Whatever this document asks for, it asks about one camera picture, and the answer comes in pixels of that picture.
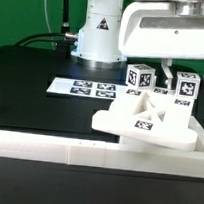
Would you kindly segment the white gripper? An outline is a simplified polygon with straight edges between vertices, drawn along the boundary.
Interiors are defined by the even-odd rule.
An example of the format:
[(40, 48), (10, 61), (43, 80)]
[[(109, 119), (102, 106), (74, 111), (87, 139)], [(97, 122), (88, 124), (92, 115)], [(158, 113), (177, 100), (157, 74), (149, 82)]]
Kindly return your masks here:
[(132, 0), (118, 44), (127, 57), (164, 58), (161, 68), (171, 89), (171, 59), (204, 60), (204, 0)]

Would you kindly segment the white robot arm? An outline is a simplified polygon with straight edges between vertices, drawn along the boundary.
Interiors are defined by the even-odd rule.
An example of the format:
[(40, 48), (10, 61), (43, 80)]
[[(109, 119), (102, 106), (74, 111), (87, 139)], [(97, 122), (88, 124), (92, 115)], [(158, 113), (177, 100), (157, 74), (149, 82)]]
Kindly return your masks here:
[(204, 60), (204, 0), (88, 0), (72, 55), (90, 67), (114, 68), (132, 58)]

